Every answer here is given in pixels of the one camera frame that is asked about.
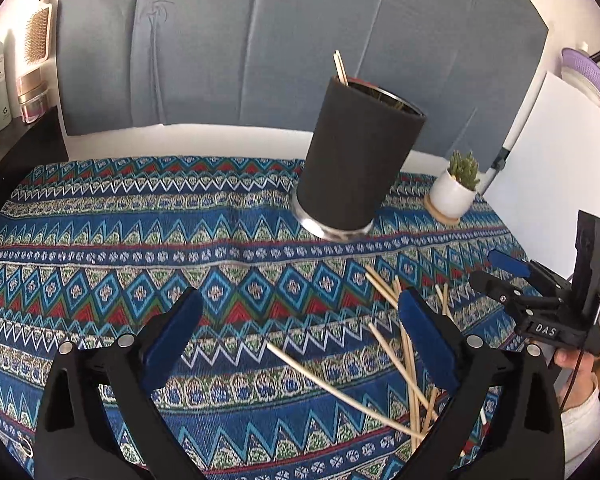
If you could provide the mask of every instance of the shelf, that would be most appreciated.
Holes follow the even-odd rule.
[[[33,124],[14,118],[0,131],[0,209],[33,168],[67,160],[57,107]]]
[[[0,131],[0,162],[37,122],[25,124],[19,117],[14,117],[9,126]]]

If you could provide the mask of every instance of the table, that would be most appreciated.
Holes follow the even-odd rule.
[[[288,210],[301,171],[300,160],[141,157],[39,166],[22,181],[0,212],[0,435],[29,471],[21,442],[34,439],[58,345],[69,337],[92,348],[137,332],[187,286],[201,291],[205,314],[153,399],[210,478],[384,480],[401,468],[409,440],[319,390],[264,346],[272,341],[408,424],[404,380],[366,326],[373,320],[400,356],[397,320],[366,281],[365,264],[416,286],[432,308],[439,307],[434,284],[448,281],[465,333],[492,346],[520,345],[500,305],[468,285],[490,249],[524,255],[481,197],[449,228],[422,206],[433,177],[401,174],[369,239],[333,244]],[[427,390],[417,356],[416,368]],[[102,395],[125,457],[142,463],[110,388]],[[495,400],[493,392],[486,399],[488,418]],[[439,410],[445,402],[439,398]],[[477,423],[463,461],[484,431]]]

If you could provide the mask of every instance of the human hand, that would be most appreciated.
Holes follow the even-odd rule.
[[[560,348],[554,354],[554,361],[562,368],[573,370],[576,367],[578,355],[580,355],[579,350],[565,350]],[[593,393],[593,390],[596,389],[596,383],[594,382],[592,369],[593,355],[585,352],[582,356],[582,361],[580,362],[580,368],[578,368],[578,375],[573,383],[573,388],[571,389],[571,393],[567,398],[567,403],[564,405],[565,410],[576,408],[577,406],[583,404],[587,399],[589,399],[590,395]],[[569,376],[569,380],[558,394],[559,404],[562,404],[562,400],[567,393],[569,384],[571,384],[572,377],[573,374]]]

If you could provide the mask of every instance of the white bowl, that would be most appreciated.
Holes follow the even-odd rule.
[[[589,101],[600,108],[600,91],[591,81],[589,81],[577,70],[567,66],[562,67],[561,75],[562,80],[565,83],[568,83],[574,88],[580,90],[584,95],[587,96]]]

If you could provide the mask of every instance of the green plant material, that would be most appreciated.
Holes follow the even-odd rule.
[[[458,150],[455,150],[451,155],[448,171],[454,179],[470,191],[475,191],[475,187],[480,182],[480,179],[477,178],[478,161],[474,159],[473,152],[462,156]]]

